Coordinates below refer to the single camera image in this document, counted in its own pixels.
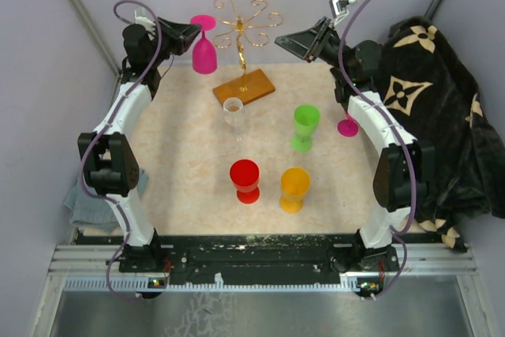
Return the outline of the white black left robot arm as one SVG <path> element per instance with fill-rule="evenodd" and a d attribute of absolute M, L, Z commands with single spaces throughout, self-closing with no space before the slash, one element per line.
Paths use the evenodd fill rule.
<path fill-rule="evenodd" d="M 125 244 L 140 247 L 136 261 L 147 271 L 163 265 L 164 252 L 151 244 L 155 228 L 140 202 L 140 167 L 129 138 L 159 89 L 159 66 L 184 54 L 200 31 L 199 24 L 179 24 L 161 17 L 153 21 L 142 17 L 126 26 L 118 94 L 105 118 L 77 140 L 81 188 L 88 197 L 106 202 L 119 222 Z"/>

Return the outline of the red plastic wine glass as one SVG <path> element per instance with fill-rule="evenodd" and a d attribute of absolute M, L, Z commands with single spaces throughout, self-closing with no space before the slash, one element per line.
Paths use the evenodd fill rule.
<path fill-rule="evenodd" d="M 255 203 L 260 198 L 260 169 L 250 159 L 240 159 L 230 167 L 230 180 L 237 198 L 243 204 Z"/>

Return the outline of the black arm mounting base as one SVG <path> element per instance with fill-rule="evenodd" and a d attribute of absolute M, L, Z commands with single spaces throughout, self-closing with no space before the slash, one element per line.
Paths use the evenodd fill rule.
<path fill-rule="evenodd" d="M 356 234 L 161 236 L 152 247 L 120 248 L 117 237 L 78 236 L 105 269 L 104 290 L 155 298 L 175 291 L 343 290 L 382 292 L 401 265 L 393 245 L 357 261 Z"/>

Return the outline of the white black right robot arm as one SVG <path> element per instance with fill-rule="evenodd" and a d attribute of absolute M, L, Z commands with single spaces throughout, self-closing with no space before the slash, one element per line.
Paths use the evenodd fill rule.
<path fill-rule="evenodd" d="M 378 43 L 365 40 L 348 47 L 327 17 L 304 31 L 279 36 L 275 43 L 304 61 L 319 58 L 331 66 L 336 101 L 379 155 L 372 182 L 376 206 L 356 233 L 352 252 L 358 268 L 371 270 L 399 235 L 399 228 L 411 225 L 418 204 L 427 197 L 434 178 L 435 149 L 406 131 L 381 99 L 375 83 L 381 59 Z"/>

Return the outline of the gold wire wine glass rack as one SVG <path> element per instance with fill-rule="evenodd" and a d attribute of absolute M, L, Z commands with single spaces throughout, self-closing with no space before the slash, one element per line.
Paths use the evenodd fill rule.
<path fill-rule="evenodd" d="M 252 47 L 265 47 L 270 42 L 269 35 L 265 32 L 268 28 L 277 28 L 283 24 L 283 16 L 277 12 L 270 12 L 267 15 L 268 22 L 262 25 L 254 24 L 267 8 L 266 0 L 252 0 L 250 5 L 256 8 L 256 12 L 243 17 L 234 4 L 233 0 L 214 0 L 216 9 L 223 9 L 225 4 L 230 4 L 234 14 L 234 19 L 226 21 L 221 18 L 216 20 L 226 25 L 229 30 L 216 35 L 212 43 L 214 47 L 225 50 L 234 46 L 238 54 L 238 63 L 241 68 L 241 76 L 213 89 L 213 93 L 220 104 L 224 104 L 229 98 L 235 97 L 241 100 L 245 105 L 258 99 L 270 95 L 275 91 L 275 86 L 267 78 L 262 69 L 250 71 L 245 60 L 244 42 Z"/>

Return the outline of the magenta plastic wine glass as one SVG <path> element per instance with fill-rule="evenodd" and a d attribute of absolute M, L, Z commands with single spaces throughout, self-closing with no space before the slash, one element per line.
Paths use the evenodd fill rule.
<path fill-rule="evenodd" d="M 201 26 L 201 37 L 193 48 L 193 70 L 203 75 L 214 73 L 218 67 L 217 53 L 206 33 L 215 28 L 216 20 L 213 16 L 201 14 L 194 16 L 190 22 Z"/>

